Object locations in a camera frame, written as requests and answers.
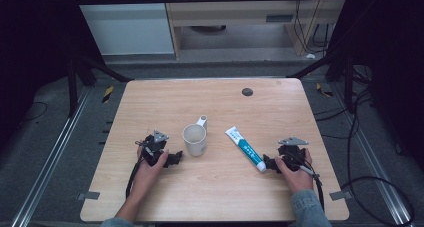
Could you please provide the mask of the white cabinet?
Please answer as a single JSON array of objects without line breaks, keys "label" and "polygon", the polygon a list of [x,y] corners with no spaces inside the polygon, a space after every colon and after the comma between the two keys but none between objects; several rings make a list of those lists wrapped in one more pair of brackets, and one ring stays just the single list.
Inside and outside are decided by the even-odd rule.
[{"label": "white cabinet", "polygon": [[103,56],[173,54],[164,4],[81,5]]}]

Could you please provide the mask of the aluminium floor rail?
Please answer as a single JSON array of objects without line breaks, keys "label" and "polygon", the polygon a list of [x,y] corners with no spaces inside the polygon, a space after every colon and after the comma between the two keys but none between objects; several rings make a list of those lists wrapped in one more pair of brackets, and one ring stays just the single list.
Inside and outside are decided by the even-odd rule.
[{"label": "aluminium floor rail", "polygon": [[59,160],[66,149],[75,127],[78,124],[80,116],[86,106],[87,99],[90,96],[92,88],[83,87],[81,95],[78,97],[77,107],[74,113],[67,118],[55,144],[52,147],[37,179],[35,180],[24,203],[11,222],[11,227],[27,227],[30,220],[50,182],[53,172],[56,169]]},{"label": "aluminium floor rail", "polygon": [[412,212],[408,211],[405,200],[393,186],[383,183],[380,179],[389,181],[389,177],[377,159],[372,147],[367,140],[363,130],[359,124],[359,118],[356,113],[345,113],[347,119],[354,127],[356,134],[354,135],[357,145],[367,163],[367,166],[374,177],[377,178],[377,186],[382,198],[384,199],[390,214],[392,215],[396,224],[405,224],[410,221],[409,227],[415,227],[412,218]]}]

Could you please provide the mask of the yellow and black tape strip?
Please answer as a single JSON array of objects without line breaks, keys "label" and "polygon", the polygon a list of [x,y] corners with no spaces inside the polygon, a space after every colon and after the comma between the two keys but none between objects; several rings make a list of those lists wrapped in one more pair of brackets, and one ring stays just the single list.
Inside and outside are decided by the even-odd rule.
[{"label": "yellow and black tape strip", "polygon": [[317,83],[316,89],[324,96],[333,97],[333,91],[328,83]]},{"label": "yellow and black tape strip", "polygon": [[102,103],[107,103],[108,102],[108,100],[109,100],[109,98],[110,98],[110,96],[111,96],[111,94],[113,92],[113,89],[114,89],[114,86],[108,86],[106,88],[106,91],[105,91],[105,93],[103,95],[103,98],[102,98]]}]

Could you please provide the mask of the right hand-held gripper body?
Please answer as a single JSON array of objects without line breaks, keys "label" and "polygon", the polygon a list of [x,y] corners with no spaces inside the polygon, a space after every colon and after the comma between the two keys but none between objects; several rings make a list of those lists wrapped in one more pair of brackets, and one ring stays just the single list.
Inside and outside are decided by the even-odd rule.
[{"label": "right hand-held gripper body", "polygon": [[282,160],[291,171],[297,171],[305,163],[306,150],[300,149],[300,145],[308,145],[309,142],[291,136],[289,138],[279,140],[280,147],[278,148]]}]

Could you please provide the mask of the person's right hand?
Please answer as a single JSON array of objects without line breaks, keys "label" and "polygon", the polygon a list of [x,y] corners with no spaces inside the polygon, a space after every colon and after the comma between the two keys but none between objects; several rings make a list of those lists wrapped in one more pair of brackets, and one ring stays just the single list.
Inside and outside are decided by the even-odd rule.
[{"label": "person's right hand", "polygon": [[304,170],[291,171],[281,157],[275,158],[275,163],[282,172],[292,194],[303,190],[313,190],[313,177]]}]

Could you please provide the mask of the white cup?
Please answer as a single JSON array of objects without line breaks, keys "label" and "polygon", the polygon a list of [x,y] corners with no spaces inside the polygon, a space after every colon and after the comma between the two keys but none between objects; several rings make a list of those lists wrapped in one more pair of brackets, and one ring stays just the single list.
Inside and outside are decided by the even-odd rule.
[{"label": "white cup", "polygon": [[207,116],[202,115],[196,123],[187,125],[182,137],[190,155],[201,156],[207,145]]}]

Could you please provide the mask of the light wooden desk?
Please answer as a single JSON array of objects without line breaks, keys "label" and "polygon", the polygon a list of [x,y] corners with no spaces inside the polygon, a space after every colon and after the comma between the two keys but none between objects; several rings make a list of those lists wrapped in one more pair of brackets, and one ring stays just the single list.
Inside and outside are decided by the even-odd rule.
[{"label": "light wooden desk", "polygon": [[295,53],[303,55],[315,27],[335,24],[343,6],[342,0],[300,0],[168,3],[166,9],[175,31],[188,26],[282,25]]}]

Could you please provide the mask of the black metal stand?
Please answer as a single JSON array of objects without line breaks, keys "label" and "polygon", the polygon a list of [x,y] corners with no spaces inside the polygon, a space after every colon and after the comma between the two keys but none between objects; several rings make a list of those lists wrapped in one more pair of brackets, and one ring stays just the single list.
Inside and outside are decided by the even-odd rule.
[{"label": "black metal stand", "polygon": [[306,68],[288,75],[288,78],[301,79],[307,74],[317,70],[318,68],[328,65],[329,68],[325,74],[327,81],[334,82],[341,76],[344,77],[344,104],[348,110],[353,113],[355,108],[353,104],[353,56],[349,50],[329,51],[325,57],[315,61]]},{"label": "black metal stand", "polygon": [[69,117],[72,117],[78,108],[78,93],[76,78],[79,78],[84,86],[93,86],[97,79],[92,73],[91,69],[94,68],[106,74],[109,77],[119,82],[129,82],[131,78],[125,77],[111,69],[105,64],[90,59],[86,56],[71,57],[67,63],[67,78],[68,78],[68,91],[69,91]]}]

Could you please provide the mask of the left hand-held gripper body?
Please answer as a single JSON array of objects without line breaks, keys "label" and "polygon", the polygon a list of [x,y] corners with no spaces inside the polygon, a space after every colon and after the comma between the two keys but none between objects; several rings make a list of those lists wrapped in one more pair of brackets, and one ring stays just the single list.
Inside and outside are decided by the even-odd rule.
[{"label": "left hand-held gripper body", "polygon": [[162,155],[168,139],[168,135],[154,130],[153,133],[149,134],[144,140],[136,141],[136,144],[141,148],[138,160],[144,160],[150,166],[154,166]]}]

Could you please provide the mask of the white and teal toothpaste tube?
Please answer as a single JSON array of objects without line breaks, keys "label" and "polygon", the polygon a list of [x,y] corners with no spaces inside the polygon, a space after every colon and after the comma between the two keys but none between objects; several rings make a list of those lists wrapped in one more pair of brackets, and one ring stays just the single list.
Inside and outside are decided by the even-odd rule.
[{"label": "white and teal toothpaste tube", "polygon": [[266,165],[263,159],[258,155],[249,142],[240,134],[236,126],[227,129],[225,134],[239,147],[239,149],[260,172],[264,172],[266,170]]}]

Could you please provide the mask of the grey metal table bracket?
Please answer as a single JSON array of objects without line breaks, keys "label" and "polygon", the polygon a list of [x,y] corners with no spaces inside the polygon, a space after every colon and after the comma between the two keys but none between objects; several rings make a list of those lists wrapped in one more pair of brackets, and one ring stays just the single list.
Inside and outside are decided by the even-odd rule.
[{"label": "grey metal table bracket", "polygon": [[353,197],[350,191],[338,191],[330,193],[330,197],[333,201],[341,200],[341,199],[351,199]]},{"label": "grey metal table bracket", "polygon": [[100,196],[99,192],[92,192],[92,191],[87,191],[84,193],[79,193],[77,196],[77,199],[80,201],[86,200],[86,199],[91,199],[91,200],[97,200]]}]

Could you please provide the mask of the person's left hand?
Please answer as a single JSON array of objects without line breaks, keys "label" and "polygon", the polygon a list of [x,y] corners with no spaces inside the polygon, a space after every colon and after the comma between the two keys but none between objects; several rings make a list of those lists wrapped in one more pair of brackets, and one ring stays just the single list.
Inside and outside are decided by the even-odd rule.
[{"label": "person's left hand", "polygon": [[150,166],[146,162],[142,162],[137,170],[129,197],[140,202],[155,184],[159,173],[165,165],[168,158],[168,150],[165,150],[160,155],[157,163]]}]

